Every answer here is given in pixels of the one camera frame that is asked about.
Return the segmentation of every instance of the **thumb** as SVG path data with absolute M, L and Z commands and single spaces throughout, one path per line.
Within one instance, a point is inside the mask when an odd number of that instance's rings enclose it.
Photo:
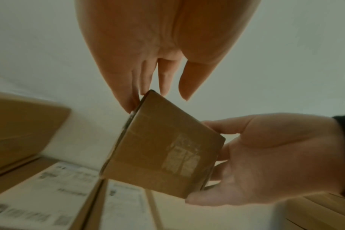
M 221 134 L 243 133 L 257 115 L 234 117 L 223 120 L 203 121 L 203 124 Z
M 213 72 L 216 64 L 200 64 L 187 61 L 179 82 L 179 91 L 182 98 L 189 100 L 192 94 L 203 84 Z
M 185 203 L 199 206 L 244 205 L 247 199 L 235 184 L 224 184 L 222 181 L 209 190 L 191 193 Z

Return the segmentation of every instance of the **hand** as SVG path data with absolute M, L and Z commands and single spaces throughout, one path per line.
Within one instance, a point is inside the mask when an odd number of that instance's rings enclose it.
M 270 203 L 314 192 L 345 189 L 345 137 L 329 117 L 265 114 L 205 124 L 240 136 L 225 144 L 214 188 L 192 193 L 195 205 Z
M 113 94 L 130 112 L 158 65 L 160 93 L 188 59 L 179 91 L 188 100 L 228 53 L 260 0 L 76 0 L 80 29 Z

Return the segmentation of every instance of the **barcode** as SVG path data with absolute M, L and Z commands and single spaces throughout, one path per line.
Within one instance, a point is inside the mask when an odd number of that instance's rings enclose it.
M 72 220 L 71 216 L 59 216 L 59 218 L 54 222 L 55 226 L 67 226 Z

